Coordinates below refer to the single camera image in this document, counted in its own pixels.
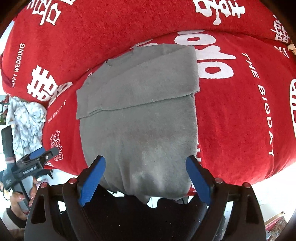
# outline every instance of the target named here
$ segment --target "gray fabric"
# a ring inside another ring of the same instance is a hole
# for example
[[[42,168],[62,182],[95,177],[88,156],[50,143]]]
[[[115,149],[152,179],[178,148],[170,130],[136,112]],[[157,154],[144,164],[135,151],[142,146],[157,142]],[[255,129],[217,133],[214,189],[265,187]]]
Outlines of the gray fabric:
[[[144,203],[187,194],[185,160],[197,149],[196,61],[194,47],[137,47],[77,90],[83,153],[89,166],[105,157],[104,188]]]

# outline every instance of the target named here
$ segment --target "human hand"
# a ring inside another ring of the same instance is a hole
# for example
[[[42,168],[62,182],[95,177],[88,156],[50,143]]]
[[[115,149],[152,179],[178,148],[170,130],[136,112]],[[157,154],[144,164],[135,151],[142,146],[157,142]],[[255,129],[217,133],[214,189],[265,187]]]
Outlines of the human hand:
[[[32,206],[32,203],[34,201],[35,195],[37,193],[37,186],[36,186],[37,180],[36,178],[33,178],[33,187],[30,191],[30,198],[31,200],[29,201],[29,206]],[[11,211],[21,220],[26,220],[27,213],[24,213],[20,206],[19,206],[19,202],[23,201],[25,199],[25,196],[18,193],[18,192],[13,192],[11,197],[10,197],[10,203],[11,203]]]

